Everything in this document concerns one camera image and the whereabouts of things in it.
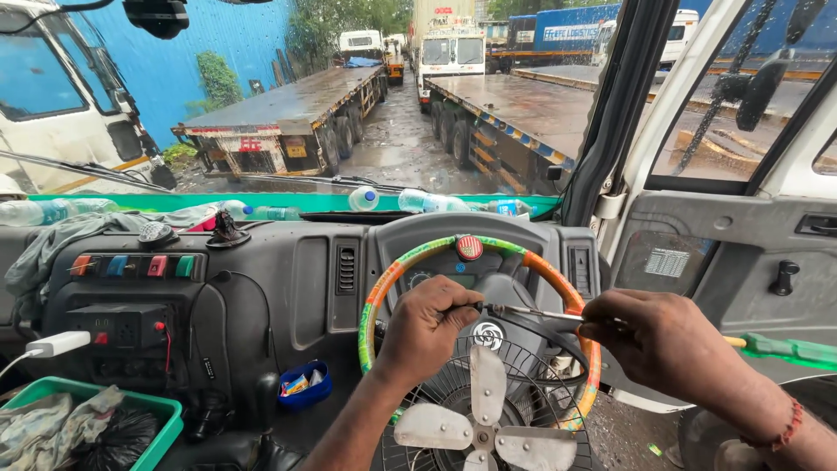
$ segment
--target hand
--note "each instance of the hand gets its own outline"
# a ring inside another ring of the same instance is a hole
[[[460,330],[480,316],[465,305],[479,301],[485,301],[482,294],[442,275],[406,292],[395,305],[381,353],[370,372],[406,394],[450,359]],[[442,314],[452,306],[462,307]]]
[[[668,396],[717,409],[735,403],[743,388],[770,383],[689,298],[613,289],[582,315],[581,335],[608,349],[628,379]]]

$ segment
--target air vent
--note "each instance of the air vent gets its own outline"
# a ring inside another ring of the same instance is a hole
[[[337,294],[355,292],[355,248],[337,247]]]

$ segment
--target fan blade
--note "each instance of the fan blade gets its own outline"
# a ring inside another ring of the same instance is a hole
[[[506,398],[506,367],[487,347],[474,345],[470,351],[471,411],[480,425],[494,425],[503,414]]]
[[[416,404],[395,423],[395,443],[404,447],[464,450],[474,439],[468,417],[435,404]]]
[[[578,443],[567,430],[503,427],[494,437],[494,447],[500,458],[526,471],[567,471]]]
[[[462,471],[497,471],[497,462],[491,453],[485,450],[474,450],[465,459]]]

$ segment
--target windshield wiper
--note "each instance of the windshield wiper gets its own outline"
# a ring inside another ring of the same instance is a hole
[[[96,177],[98,179],[109,180],[126,184],[139,189],[146,189],[157,193],[171,193],[172,191],[160,185],[147,182],[143,179],[131,176],[129,173],[107,168],[98,163],[68,163],[56,160],[49,157],[41,157],[38,155],[29,155],[26,153],[16,153],[0,150],[0,157],[11,158],[20,162],[34,163],[36,165],[43,165],[50,168],[59,168],[72,173],[79,173],[89,177]]]
[[[300,175],[241,175],[242,180],[253,180],[261,182],[287,181],[287,182],[308,182],[313,184],[329,184],[333,186],[343,186],[348,188],[357,188],[363,185],[369,185],[375,189],[382,191],[391,191],[393,193],[401,193],[404,189],[420,189],[427,191],[420,186],[401,186],[380,184],[375,180],[365,179],[364,177],[355,177],[351,175],[337,175],[336,177],[303,177]]]

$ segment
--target screwdriver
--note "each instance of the screwdriver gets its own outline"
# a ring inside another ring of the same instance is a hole
[[[582,322],[582,316],[565,313],[550,313],[538,309],[518,308],[503,304],[476,303],[472,308],[481,311],[488,310],[489,314],[501,316],[505,312],[531,314],[545,318],[560,318]],[[724,340],[733,347],[741,349],[747,356],[753,358],[778,358],[793,365],[808,366],[821,370],[837,371],[837,347],[815,344],[803,340],[775,340],[761,334],[746,333],[740,338],[724,336]]]

